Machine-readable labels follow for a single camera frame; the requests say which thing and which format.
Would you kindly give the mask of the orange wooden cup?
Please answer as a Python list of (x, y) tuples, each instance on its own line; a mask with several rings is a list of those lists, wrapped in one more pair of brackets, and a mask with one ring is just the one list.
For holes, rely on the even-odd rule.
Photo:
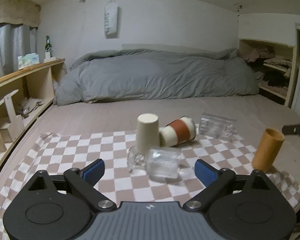
[(251, 165), (255, 170), (268, 172), (273, 165), (285, 136), (276, 129), (266, 128), (263, 132)]

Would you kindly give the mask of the checkered brown white cloth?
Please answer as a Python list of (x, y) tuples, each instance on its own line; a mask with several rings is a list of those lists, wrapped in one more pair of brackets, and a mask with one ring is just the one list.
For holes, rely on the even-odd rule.
[(235, 135), (228, 142), (199, 135), (180, 146), (177, 179), (150, 179), (143, 167), (130, 170), (127, 166), (127, 153), (134, 141), (133, 131), (89, 135), (42, 134), (0, 191), (0, 239), (7, 239), (2, 222), (5, 210), (38, 170), (61, 174), (69, 168), (83, 168), (101, 158), (105, 163), (105, 173), (96, 189), (117, 204), (122, 201), (185, 202), (203, 189), (203, 184), (194, 175), (194, 163), (198, 159), (217, 169), (229, 168), (237, 174), (252, 171), (255, 148), (242, 137)]

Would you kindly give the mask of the ribbed stemmed glass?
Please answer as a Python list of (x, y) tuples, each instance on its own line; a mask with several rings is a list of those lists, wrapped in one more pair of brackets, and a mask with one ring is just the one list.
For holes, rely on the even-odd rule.
[(177, 179), (180, 160), (181, 152), (177, 148), (153, 147), (142, 155), (132, 146), (127, 154), (127, 167), (130, 173), (135, 168), (143, 168), (150, 177)]

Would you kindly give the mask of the wooden bedside shelf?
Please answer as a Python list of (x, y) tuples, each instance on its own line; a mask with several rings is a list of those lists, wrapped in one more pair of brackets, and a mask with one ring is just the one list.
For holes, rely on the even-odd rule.
[(12, 90), (19, 92), (12, 97), (17, 115), (21, 115), (24, 130), (15, 142), (5, 143), (0, 134), (0, 168), (29, 127), (52, 104), (55, 95), (53, 83), (65, 75), (65, 59), (28, 66), (0, 78), (0, 96)]

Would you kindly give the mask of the tissue box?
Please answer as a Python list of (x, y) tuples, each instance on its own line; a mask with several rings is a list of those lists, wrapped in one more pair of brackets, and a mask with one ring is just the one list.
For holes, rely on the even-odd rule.
[(26, 54), (25, 56), (18, 57), (19, 70), (38, 63), (39, 63), (39, 55), (37, 53), (30, 53), (30, 54)]

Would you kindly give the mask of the small wooden stand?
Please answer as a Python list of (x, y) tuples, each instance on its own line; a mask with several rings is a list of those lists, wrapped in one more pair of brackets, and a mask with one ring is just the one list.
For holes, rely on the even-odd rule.
[(12, 97), (19, 92), (15, 89), (0, 96), (0, 134), (5, 143), (15, 142), (25, 126), (21, 115), (17, 115)]

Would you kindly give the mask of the clear ribbed glass tumbler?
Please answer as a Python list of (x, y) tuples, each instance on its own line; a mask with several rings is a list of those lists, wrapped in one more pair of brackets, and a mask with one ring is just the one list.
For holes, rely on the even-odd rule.
[(221, 116), (202, 114), (198, 133), (215, 139), (233, 141), (236, 133), (234, 127), (236, 120)]

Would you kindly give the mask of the green glass bottle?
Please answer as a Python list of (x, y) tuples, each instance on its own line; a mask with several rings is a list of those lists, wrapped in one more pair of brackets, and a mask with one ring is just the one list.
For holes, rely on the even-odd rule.
[(50, 42), (49, 35), (46, 35), (46, 43), (45, 43), (45, 52), (51, 51), (52, 52), (52, 45)]

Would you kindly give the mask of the grey curtain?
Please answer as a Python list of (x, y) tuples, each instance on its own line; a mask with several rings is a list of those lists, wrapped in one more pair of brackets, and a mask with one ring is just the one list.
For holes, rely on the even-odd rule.
[(36, 51), (37, 28), (0, 23), (0, 77), (19, 69), (19, 56)]

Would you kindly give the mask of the beige curtain valance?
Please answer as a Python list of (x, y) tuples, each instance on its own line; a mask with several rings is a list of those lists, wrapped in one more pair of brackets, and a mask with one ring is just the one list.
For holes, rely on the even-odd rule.
[(41, 6), (31, 0), (0, 0), (0, 23), (40, 25)]

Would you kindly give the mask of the cream cup brown sleeve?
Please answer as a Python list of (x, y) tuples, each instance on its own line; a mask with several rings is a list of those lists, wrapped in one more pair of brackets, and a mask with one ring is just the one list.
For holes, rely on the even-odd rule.
[(182, 116), (159, 131), (161, 147), (173, 147), (196, 137), (196, 126), (192, 118)]

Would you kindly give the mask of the white charger block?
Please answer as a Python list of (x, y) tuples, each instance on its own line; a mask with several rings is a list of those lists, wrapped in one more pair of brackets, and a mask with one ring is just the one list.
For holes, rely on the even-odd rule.
[(52, 56), (52, 52), (48, 51), (45, 53), (45, 59), (44, 62), (50, 62), (50, 61), (55, 61), (56, 58), (54, 56)]

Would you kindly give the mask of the wooden wall shelf niche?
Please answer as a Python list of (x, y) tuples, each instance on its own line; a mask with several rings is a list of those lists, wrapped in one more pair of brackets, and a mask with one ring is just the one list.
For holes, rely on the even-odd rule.
[(255, 72), (260, 93), (290, 108), (298, 74), (298, 49), (285, 43), (243, 38), (239, 53)]

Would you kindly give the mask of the white hanging sweet bag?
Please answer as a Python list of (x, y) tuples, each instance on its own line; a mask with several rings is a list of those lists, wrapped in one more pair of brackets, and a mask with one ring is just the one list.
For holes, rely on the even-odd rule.
[(106, 37), (117, 34), (118, 8), (115, 0), (109, 0), (104, 7), (104, 34)]

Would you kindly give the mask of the cream ceramic cup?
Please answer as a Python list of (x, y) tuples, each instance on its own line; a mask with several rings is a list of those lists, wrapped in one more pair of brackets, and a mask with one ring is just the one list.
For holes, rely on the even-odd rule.
[(159, 117), (152, 113), (139, 115), (136, 128), (136, 151), (146, 156), (151, 148), (159, 145)]

